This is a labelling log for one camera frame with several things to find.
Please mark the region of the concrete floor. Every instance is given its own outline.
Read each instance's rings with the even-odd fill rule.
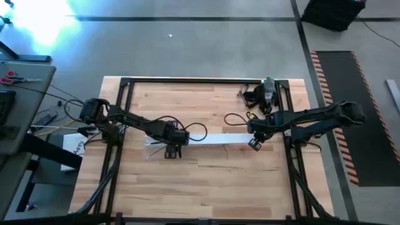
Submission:
[[[0,40],[19,54],[51,55],[52,64],[57,67],[52,84],[81,99],[99,94],[103,76],[271,76],[305,79],[311,104],[317,106],[295,22],[91,22],[66,16],[292,18],[290,0],[15,2],[16,8],[11,13],[14,24],[4,27]],[[300,14],[307,2],[297,0]],[[400,3],[397,0],[369,0],[360,16],[400,18]],[[400,22],[368,24],[400,43]],[[356,53],[396,147],[400,149],[400,140],[396,138],[400,135],[400,116],[384,84],[385,79],[394,79],[400,85],[400,48],[378,37],[361,22],[352,23],[349,30],[342,33],[307,23],[303,26],[310,50],[352,50]],[[49,92],[68,97],[55,89]],[[56,99],[46,97],[41,107],[48,108],[55,103]],[[71,112],[77,114],[78,110],[72,108]],[[322,148],[328,149],[324,140]],[[335,214],[346,219],[329,151],[323,151],[323,160]],[[360,221],[398,224],[400,187],[360,188],[352,184],[350,187]],[[39,207],[17,214],[12,206],[7,219],[64,214],[68,211],[72,192],[73,187],[37,186],[32,200]]]

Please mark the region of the black case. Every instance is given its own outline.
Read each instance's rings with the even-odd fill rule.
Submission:
[[[302,15],[302,21],[332,31],[345,31],[355,20],[366,1],[310,0]]]

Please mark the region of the butcher block table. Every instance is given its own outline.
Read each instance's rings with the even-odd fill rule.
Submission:
[[[115,104],[121,77],[105,77],[100,98]],[[309,109],[302,79],[289,79],[295,111]],[[171,115],[185,126],[199,122],[209,134],[247,133],[245,126],[228,126],[227,113],[245,116],[248,109],[237,97],[240,84],[178,84],[136,82],[132,113],[148,119]],[[259,114],[258,107],[251,110]],[[229,117],[230,123],[243,123]],[[188,128],[204,134],[201,126]],[[294,217],[283,135],[275,134],[259,152],[247,144],[183,147],[182,158],[164,159],[164,150],[144,146],[145,134],[126,130],[112,214],[141,218],[284,219]],[[79,209],[98,185],[106,145],[88,144],[77,179],[70,211]],[[315,146],[302,149],[310,190],[333,215],[321,153]],[[101,212],[104,212],[108,189]],[[299,195],[305,215],[303,195]]]

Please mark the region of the black cable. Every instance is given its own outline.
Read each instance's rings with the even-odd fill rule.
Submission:
[[[207,130],[206,125],[204,125],[204,124],[202,124],[202,123],[200,123],[200,122],[194,122],[194,123],[191,123],[191,124],[187,125],[187,126],[184,128],[184,130],[186,130],[189,126],[193,126],[193,125],[200,125],[200,126],[204,127],[204,130],[206,130],[206,134],[205,134],[204,137],[201,138],[201,139],[193,139],[193,138],[191,138],[191,137],[189,137],[189,139],[192,140],[192,141],[202,141],[202,140],[204,140],[204,139],[207,137],[207,135],[208,135],[208,130]]]
[[[59,96],[57,96],[57,95],[53,95],[53,94],[50,94],[50,93],[47,93],[47,92],[43,92],[43,91],[31,89],[31,88],[28,88],[28,87],[22,87],[22,86],[18,86],[18,85],[15,85],[15,84],[8,84],[8,85],[14,86],[14,87],[17,87],[17,88],[22,88],[22,89],[30,90],[30,91],[35,91],[35,92],[41,93],[41,94],[47,94],[47,95],[49,95],[49,96],[52,96],[52,97],[61,99],[61,100],[63,100],[63,101],[68,101],[67,99],[64,99],[63,97],[59,97]]]
[[[87,144],[93,143],[93,142],[96,142],[96,141],[103,141],[103,140],[102,140],[102,139],[96,139],[96,140],[86,141],[86,142],[83,144],[83,146],[84,146],[83,148],[86,149],[86,145],[87,145]]]
[[[310,144],[310,145],[312,145],[312,146],[316,146],[317,148],[319,148],[319,151],[322,151],[322,150],[323,150],[319,144],[312,143],[312,142],[307,142],[307,144]]]
[[[225,144],[223,144],[222,145],[222,147],[224,148],[224,150],[225,150],[225,153],[226,153],[226,159],[228,159],[228,150],[226,149],[226,147],[225,147]]]
[[[159,118],[157,118],[157,119],[153,119],[152,121],[144,122],[144,123],[153,123],[153,122],[156,122],[156,121],[158,121],[158,120],[160,120],[160,119],[164,119],[164,118],[171,118],[171,119],[174,119],[179,125],[181,125],[181,127],[183,128],[184,131],[186,131],[186,128],[188,128],[189,126],[192,126],[192,125],[195,125],[195,124],[204,127],[204,129],[206,130],[206,134],[204,135],[204,137],[201,138],[201,139],[193,139],[193,138],[189,137],[189,139],[192,140],[192,141],[202,141],[202,140],[204,140],[204,139],[207,137],[207,135],[208,135],[208,130],[207,130],[206,125],[204,125],[204,124],[202,124],[202,123],[200,123],[200,122],[194,122],[194,123],[189,124],[188,126],[185,127],[185,126],[183,126],[183,123],[182,123],[180,120],[178,120],[177,118],[175,118],[175,117],[173,117],[173,116],[169,116],[169,115],[167,115],[167,116],[161,116],[161,117],[159,117]]]
[[[96,134],[94,134],[93,136],[91,136],[84,144],[83,146],[85,147],[86,144],[89,144],[88,141],[91,141],[93,138],[95,138],[97,135],[99,135],[101,133],[101,131],[97,132]]]
[[[158,120],[160,120],[160,119],[164,119],[164,118],[171,118],[171,119],[174,119],[177,123],[179,123],[179,125],[181,125],[181,127],[182,127],[183,129],[185,129],[185,126],[183,126],[182,122],[181,122],[180,120],[176,119],[176,118],[173,117],[173,116],[161,116],[161,117],[159,117],[159,118],[157,118],[157,119],[153,119],[152,121],[144,122],[144,123],[154,123],[154,122],[156,122],[156,121],[158,121]]]
[[[230,124],[230,123],[228,123],[228,122],[226,121],[226,118],[227,118],[228,116],[230,116],[230,115],[240,117],[240,118],[244,121],[244,123],[242,123],[242,124]],[[233,112],[226,114],[225,117],[224,117],[224,121],[225,121],[226,124],[228,124],[228,125],[230,125],[230,126],[243,126],[243,125],[247,125],[247,124],[248,124],[248,122],[247,122],[241,115],[236,114],[236,113],[233,113]]]
[[[146,160],[149,159],[151,156],[155,155],[156,153],[158,153],[159,151],[163,150],[164,148],[166,148],[167,145],[165,145],[164,147],[159,148],[157,151],[153,152],[150,154],[150,156],[146,157]]]
[[[383,35],[378,34],[376,31],[374,31],[372,28],[370,28],[370,27],[368,26],[368,24],[367,24],[366,22],[364,22],[359,16],[357,16],[357,17],[358,17],[358,18],[360,19],[360,21],[361,21],[370,31],[372,31],[374,34],[378,35],[379,37],[381,37],[381,38],[383,38],[383,39],[385,39],[385,40],[387,40],[387,41],[392,42],[393,44],[395,44],[397,47],[400,48],[400,45],[399,45],[398,43],[396,43],[396,42],[393,41],[392,39],[389,39],[389,38],[387,38],[387,37],[385,37],[385,36],[383,36]]]
[[[82,123],[82,121],[81,121],[80,119],[73,118],[73,117],[69,114],[69,111],[67,111],[68,103],[73,103],[73,102],[77,102],[77,103],[82,104],[81,107],[83,107],[83,105],[84,105],[84,103],[83,103],[81,100],[70,99],[70,100],[66,101],[65,104],[64,104],[64,113],[65,113],[69,118],[71,118],[73,121]]]
[[[112,163],[111,167],[108,169],[107,174],[105,175],[104,179],[100,181],[99,185],[97,186],[96,190],[94,190],[92,196],[87,200],[84,205],[76,211],[76,213],[79,214],[87,214],[89,213],[90,209],[93,207],[94,203],[96,202],[96,199],[101,195],[104,191],[104,188],[107,186],[107,184],[110,182],[111,178],[116,173],[117,169],[117,158],[114,159],[114,162]]]
[[[69,94],[68,92],[63,91],[63,90],[59,89],[58,87],[56,87],[56,86],[54,86],[54,85],[52,85],[52,84],[50,84],[50,86],[52,86],[53,88],[57,89],[58,91],[61,91],[61,92],[64,93],[64,94],[67,94],[67,95],[71,96],[71,97],[74,98],[74,99],[77,99],[77,100],[79,100],[79,101],[82,101],[82,100],[80,100],[79,98],[73,96],[72,94]]]
[[[123,132],[125,132],[127,128],[129,128],[129,126],[128,126],[128,125],[125,125],[125,128],[124,128],[123,130],[121,130],[121,131],[119,132],[119,134],[122,134]]]

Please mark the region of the red scissors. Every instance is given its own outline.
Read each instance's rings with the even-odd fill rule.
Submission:
[[[16,84],[16,83],[23,83],[23,82],[34,82],[34,81],[42,81],[42,79],[29,79],[19,77],[14,71],[8,71],[6,73],[5,78],[0,78],[0,84]]]

